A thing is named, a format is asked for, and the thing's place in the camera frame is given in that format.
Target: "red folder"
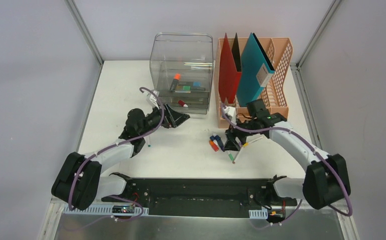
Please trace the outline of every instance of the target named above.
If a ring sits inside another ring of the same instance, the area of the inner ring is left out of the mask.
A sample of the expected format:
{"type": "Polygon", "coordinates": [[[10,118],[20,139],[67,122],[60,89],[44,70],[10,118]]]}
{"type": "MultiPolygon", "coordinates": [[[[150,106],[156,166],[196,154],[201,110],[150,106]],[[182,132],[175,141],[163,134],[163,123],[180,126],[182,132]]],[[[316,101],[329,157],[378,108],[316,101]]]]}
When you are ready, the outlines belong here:
{"type": "Polygon", "coordinates": [[[234,103],[240,78],[241,62],[237,34],[235,35],[233,49],[231,50],[226,33],[221,50],[218,85],[219,96],[221,97],[221,101],[223,103],[234,103]]]}

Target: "teal folder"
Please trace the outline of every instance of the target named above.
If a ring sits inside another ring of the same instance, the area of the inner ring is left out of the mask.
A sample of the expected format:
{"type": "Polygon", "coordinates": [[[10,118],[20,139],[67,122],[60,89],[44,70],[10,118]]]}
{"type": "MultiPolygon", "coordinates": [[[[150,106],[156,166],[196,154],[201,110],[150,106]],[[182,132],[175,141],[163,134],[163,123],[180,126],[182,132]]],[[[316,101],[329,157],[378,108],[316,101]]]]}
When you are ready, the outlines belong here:
{"type": "Polygon", "coordinates": [[[242,75],[237,88],[241,107],[256,100],[274,74],[271,60],[254,33],[251,33],[241,55],[242,75]]]}

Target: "white tabletop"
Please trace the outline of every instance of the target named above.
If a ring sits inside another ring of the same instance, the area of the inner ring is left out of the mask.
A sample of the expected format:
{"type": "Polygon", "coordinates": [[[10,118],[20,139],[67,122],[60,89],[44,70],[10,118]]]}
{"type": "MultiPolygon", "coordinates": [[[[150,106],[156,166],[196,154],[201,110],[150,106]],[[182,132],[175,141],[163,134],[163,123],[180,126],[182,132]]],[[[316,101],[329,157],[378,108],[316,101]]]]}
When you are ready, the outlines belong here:
{"type": "MultiPolygon", "coordinates": [[[[79,153],[93,152],[115,141],[125,126],[129,110],[140,108],[145,114],[151,112],[152,108],[139,87],[153,88],[149,61],[105,61],[79,153]]],[[[214,132],[225,139],[225,130],[217,128],[213,92],[212,88],[210,110],[204,119],[192,116],[178,128],[161,127],[151,135],[151,147],[145,145],[138,155],[122,161],[106,173],[120,172],[133,178],[304,177],[304,171],[295,159],[269,139],[246,147],[236,164],[231,163],[227,153],[214,152],[209,137],[214,132]]],[[[309,140],[290,70],[284,83],[284,94],[289,106],[288,121],[309,140]]]]}

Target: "blue object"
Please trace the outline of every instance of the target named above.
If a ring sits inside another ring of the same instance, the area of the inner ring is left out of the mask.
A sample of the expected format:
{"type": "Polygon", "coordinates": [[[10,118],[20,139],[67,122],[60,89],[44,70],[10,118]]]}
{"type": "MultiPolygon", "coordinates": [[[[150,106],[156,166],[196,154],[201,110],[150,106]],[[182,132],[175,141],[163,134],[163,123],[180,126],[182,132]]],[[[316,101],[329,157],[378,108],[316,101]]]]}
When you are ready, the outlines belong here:
{"type": "Polygon", "coordinates": [[[214,134],[214,135],[210,136],[210,140],[211,140],[211,141],[215,141],[215,140],[216,140],[216,142],[218,143],[219,148],[220,148],[223,152],[225,152],[225,151],[224,151],[224,143],[222,142],[220,136],[214,134]]]}
{"type": "Polygon", "coordinates": [[[214,138],[215,138],[215,140],[218,142],[219,148],[220,148],[223,152],[225,152],[225,150],[224,150],[224,143],[222,142],[221,137],[218,136],[218,135],[216,135],[214,138]]]}
{"type": "Polygon", "coordinates": [[[241,107],[256,100],[264,87],[258,82],[256,75],[265,65],[269,74],[274,74],[274,67],[259,43],[256,35],[251,33],[241,55],[242,75],[237,88],[237,100],[241,107]]]}

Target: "green marker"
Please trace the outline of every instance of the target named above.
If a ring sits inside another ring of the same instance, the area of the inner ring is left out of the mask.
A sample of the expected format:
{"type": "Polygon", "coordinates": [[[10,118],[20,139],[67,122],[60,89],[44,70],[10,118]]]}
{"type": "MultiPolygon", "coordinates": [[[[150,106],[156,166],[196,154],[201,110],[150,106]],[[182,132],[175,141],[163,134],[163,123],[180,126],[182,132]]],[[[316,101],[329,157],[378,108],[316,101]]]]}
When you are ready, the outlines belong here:
{"type": "Polygon", "coordinates": [[[232,156],[232,154],[229,151],[227,151],[227,153],[228,153],[228,156],[230,157],[230,160],[234,161],[234,157],[232,156]]]}

